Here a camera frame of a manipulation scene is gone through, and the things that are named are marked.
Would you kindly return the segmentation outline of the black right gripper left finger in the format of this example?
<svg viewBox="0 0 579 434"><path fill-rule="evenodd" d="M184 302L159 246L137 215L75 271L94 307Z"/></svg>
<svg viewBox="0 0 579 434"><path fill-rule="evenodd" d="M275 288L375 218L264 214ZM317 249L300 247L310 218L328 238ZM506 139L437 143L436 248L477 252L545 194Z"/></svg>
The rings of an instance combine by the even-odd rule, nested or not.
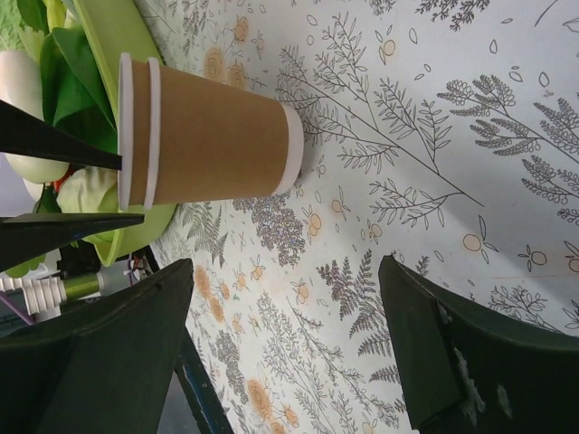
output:
<svg viewBox="0 0 579 434"><path fill-rule="evenodd" d="M154 433L193 292L180 259L1 340L4 433Z"/></svg>

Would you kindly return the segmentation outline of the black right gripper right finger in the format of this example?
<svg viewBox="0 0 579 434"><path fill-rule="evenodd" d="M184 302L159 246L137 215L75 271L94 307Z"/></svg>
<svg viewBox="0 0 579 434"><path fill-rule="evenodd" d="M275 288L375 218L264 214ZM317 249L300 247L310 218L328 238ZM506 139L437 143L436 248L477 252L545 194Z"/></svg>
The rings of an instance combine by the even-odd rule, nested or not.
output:
<svg viewBox="0 0 579 434"><path fill-rule="evenodd" d="M575 433L578 340L501 315L382 258L381 298L420 433Z"/></svg>

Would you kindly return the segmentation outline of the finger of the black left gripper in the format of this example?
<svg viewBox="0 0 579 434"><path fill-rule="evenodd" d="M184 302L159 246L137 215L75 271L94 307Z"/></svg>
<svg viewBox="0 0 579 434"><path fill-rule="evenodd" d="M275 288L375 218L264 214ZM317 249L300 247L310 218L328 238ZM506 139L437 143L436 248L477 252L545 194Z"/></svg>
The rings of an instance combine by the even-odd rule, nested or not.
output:
<svg viewBox="0 0 579 434"><path fill-rule="evenodd" d="M23 110L1 101L1 151L119 171L122 157L90 146Z"/></svg>
<svg viewBox="0 0 579 434"><path fill-rule="evenodd" d="M1 218L1 271L93 234L143 223L138 213L27 213Z"/></svg>

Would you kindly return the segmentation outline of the brown paper coffee cup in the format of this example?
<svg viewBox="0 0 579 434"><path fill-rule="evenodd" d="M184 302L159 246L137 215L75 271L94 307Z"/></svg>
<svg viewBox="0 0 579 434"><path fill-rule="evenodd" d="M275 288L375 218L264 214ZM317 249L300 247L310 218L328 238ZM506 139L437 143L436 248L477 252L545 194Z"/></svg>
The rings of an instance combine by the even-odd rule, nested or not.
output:
<svg viewBox="0 0 579 434"><path fill-rule="evenodd" d="M132 69L132 169L118 172L129 206L267 197L287 192L304 155L297 111L277 100L162 65Z"/></svg>

